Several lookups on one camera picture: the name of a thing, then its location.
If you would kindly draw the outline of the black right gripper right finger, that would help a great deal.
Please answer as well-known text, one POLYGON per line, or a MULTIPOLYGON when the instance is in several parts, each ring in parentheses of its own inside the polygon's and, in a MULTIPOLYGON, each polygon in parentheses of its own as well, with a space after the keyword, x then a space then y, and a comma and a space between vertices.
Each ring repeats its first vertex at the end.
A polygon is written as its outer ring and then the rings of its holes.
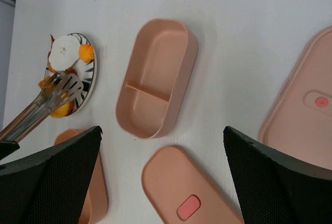
POLYGON ((230 126, 223 141, 245 223, 331 223, 331 170, 230 126))

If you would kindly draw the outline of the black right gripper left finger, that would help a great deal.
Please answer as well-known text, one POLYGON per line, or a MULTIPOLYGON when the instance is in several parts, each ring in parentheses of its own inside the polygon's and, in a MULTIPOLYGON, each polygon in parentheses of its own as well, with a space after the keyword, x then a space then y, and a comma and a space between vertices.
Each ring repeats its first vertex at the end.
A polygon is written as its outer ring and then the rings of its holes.
POLYGON ((1 165, 1 223, 78 223, 102 140, 82 133, 1 165))

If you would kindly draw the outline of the orange round dumpling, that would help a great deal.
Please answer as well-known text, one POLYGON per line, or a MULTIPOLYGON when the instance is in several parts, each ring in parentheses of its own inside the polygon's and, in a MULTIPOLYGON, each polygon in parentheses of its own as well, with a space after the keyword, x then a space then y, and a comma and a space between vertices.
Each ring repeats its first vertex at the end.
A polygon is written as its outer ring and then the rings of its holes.
POLYGON ((58 107, 56 110, 54 110, 50 116, 53 118, 63 118, 68 116, 74 107, 74 101, 71 101, 69 103, 66 103, 60 107, 58 107))

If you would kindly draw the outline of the metal serving tongs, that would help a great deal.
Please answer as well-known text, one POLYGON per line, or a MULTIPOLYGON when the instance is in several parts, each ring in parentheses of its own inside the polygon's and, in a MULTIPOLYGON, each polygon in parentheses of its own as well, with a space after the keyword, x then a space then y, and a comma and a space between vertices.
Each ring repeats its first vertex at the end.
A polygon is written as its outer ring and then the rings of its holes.
POLYGON ((20 142, 57 108, 79 96, 83 88, 83 82, 75 74, 56 72, 36 99, 1 131, 1 141, 20 142))

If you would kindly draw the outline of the orange fish shaped food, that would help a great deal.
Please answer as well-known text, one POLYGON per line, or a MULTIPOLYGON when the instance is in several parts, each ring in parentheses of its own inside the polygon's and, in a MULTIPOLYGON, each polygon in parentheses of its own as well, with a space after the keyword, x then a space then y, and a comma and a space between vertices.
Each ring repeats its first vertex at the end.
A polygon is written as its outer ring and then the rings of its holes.
POLYGON ((81 44, 78 55, 85 63, 89 63, 94 60, 94 47, 89 44, 81 44))

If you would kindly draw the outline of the pink divided lunch box tray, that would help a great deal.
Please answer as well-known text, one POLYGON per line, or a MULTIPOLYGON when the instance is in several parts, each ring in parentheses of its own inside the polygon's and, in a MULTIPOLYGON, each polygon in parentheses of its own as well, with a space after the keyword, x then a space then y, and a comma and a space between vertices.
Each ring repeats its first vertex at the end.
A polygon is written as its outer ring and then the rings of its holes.
POLYGON ((140 139, 174 128, 198 54, 180 21, 152 19, 139 30, 116 105, 120 127, 140 139))

